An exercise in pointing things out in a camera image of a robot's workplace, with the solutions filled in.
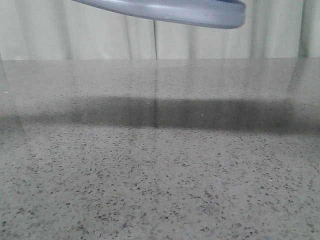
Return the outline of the light blue slipper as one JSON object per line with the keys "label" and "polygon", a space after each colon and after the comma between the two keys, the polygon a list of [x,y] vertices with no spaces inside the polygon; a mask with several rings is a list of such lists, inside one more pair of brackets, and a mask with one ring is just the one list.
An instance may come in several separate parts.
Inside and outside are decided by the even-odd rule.
{"label": "light blue slipper", "polygon": [[246,19],[246,4],[240,0],[77,0],[77,2],[137,18],[216,29],[236,29],[243,26]]}

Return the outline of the pale green curtain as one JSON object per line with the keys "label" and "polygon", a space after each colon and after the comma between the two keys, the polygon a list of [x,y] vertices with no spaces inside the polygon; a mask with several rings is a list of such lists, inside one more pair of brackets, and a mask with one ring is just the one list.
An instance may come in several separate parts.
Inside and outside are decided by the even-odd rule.
{"label": "pale green curtain", "polygon": [[3,0],[3,60],[295,58],[320,55],[317,0],[248,0],[245,24],[153,21],[72,0]]}

